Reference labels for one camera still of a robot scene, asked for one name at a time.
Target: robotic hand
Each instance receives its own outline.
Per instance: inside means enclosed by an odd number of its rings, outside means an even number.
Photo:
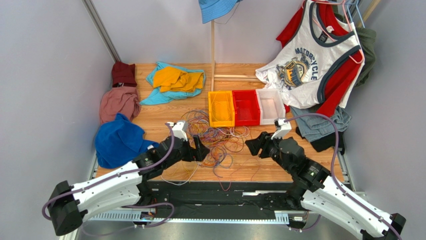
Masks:
[[[288,121],[276,119],[275,133],[264,131],[256,139],[245,141],[251,155],[256,156],[261,150],[260,158],[272,158],[292,176],[294,182],[286,192],[286,203],[294,209],[303,208],[328,218],[359,240],[400,239],[406,219],[369,204],[324,166],[306,157],[305,150],[292,137],[282,139],[291,130]]]
[[[180,160],[200,162],[209,154],[200,138],[193,136],[195,148],[190,146],[185,121],[169,123],[171,136],[150,146],[121,168],[87,182],[56,185],[42,213],[52,221],[57,236],[68,234],[93,216],[122,206],[144,206],[152,200],[152,190],[146,186],[150,179]]]

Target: clothing tag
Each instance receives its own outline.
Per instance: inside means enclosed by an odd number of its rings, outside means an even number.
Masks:
[[[332,33],[335,30],[333,26],[328,26],[326,29],[327,29],[327,32],[329,33]]]
[[[318,40],[320,41],[320,42],[323,42],[323,43],[325,43],[326,41],[327,41],[327,39],[328,39],[329,37],[326,35],[326,33],[325,32],[321,32],[321,35],[318,37]]]

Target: plastic bin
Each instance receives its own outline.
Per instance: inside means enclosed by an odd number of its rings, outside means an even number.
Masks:
[[[235,126],[257,126],[261,122],[256,90],[233,90],[233,107],[235,109]]]
[[[256,89],[256,93],[260,107],[260,125],[271,125],[275,119],[286,117],[286,109],[277,89]]]
[[[212,128],[234,127],[235,110],[232,91],[209,91],[208,115]]]

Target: wooden table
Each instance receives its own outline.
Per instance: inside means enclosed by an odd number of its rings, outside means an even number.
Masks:
[[[166,136],[169,135],[169,129],[165,126],[166,122],[176,122],[181,119],[182,115],[194,109],[207,109],[208,108],[208,90],[210,89],[211,65],[209,63],[202,64],[175,64],[185,67],[187,69],[202,69],[206,73],[206,81],[203,91],[200,95],[190,97],[183,100],[173,100],[166,104],[160,105],[142,105],[139,116],[132,122],[139,125],[145,130],[144,138],[156,142],[161,142]],[[234,63],[219,63],[216,64],[216,74],[218,75],[253,75],[255,69],[264,66],[264,64],[234,64]],[[151,73],[156,64],[137,64],[136,65],[136,81],[137,89],[140,94],[140,99],[145,99],[153,90],[152,86],[145,80],[146,76]],[[230,82],[221,81],[220,78],[215,79],[215,91],[220,90],[249,90],[261,89],[264,84],[259,82]],[[291,113],[287,113],[287,118],[290,118]],[[295,132],[296,122],[291,122],[292,131],[286,135],[293,137],[300,146],[304,148],[307,157],[322,164],[330,169],[333,149],[329,148],[323,152],[316,152],[311,144],[298,136]],[[262,125],[250,127],[251,136],[257,136],[263,132],[275,132],[274,125]],[[220,181],[229,182],[242,181],[242,182],[292,182],[291,176],[286,173],[278,164],[272,159],[260,159],[253,157],[249,149],[244,146],[242,152],[233,155],[234,161],[230,169],[218,167],[215,172],[222,178]],[[231,162],[229,158],[223,161],[223,165]],[[163,178],[169,181],[186,181],[192,171],[196,167],[195,162],[180,161],[165,170]],[[334,170],[337,178],[343,181],[342,170],[339,161],[335,162]],[[112,169],[105,169],[99,167],[96,176],[102,176],[109,173]],[[212,168],[199,167],[196,173],[192,176],[191,181],[218,181],[219,178],[214,175]]]

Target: jersey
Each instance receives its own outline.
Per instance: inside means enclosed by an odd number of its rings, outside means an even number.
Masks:
[[[317,16],[319,10],[319,20],[324,26],[323,29],[327,30],[331,26],[332,31],[327,31],[334,39],[338,36],[345,36],[349,33],[349,27],[347,24],[340,22],[334,16],[332,6],[329,4],[318,4]],[[281,32],[281,34],[276,38],[276,40],[281,42],[282,47],[285,47],[287,43],[293,38],[296,34],[298,26],[302,21],[304,13],[304,8],[301,7],[292,17],[290,22]],[[359,51],[352,54],[357,62],[361,62],[362,55]],[[319,114],[324,114],[326,116],[332,116],[335,112],[337,105],[344,108],[348,101],[351,90],[354,86],[355,80],[358,78],[359,73],[361,72],[364,62],[355,63],[352,59],[346,60],[341,67],[339,67],[334,74],[328,80],[325,86],[325,99],[326,101],[321,105],[321,107],[316,111]]]
[[[256,70],[256,76],[266,88],[280,89],[284,104],[306,109],[326,102],[329,79],[361,47],[353,31],[336,41],[328,39],[314,23],[322,24],[317,3],[307,0],[301,11],[295,34],[271,63]]]

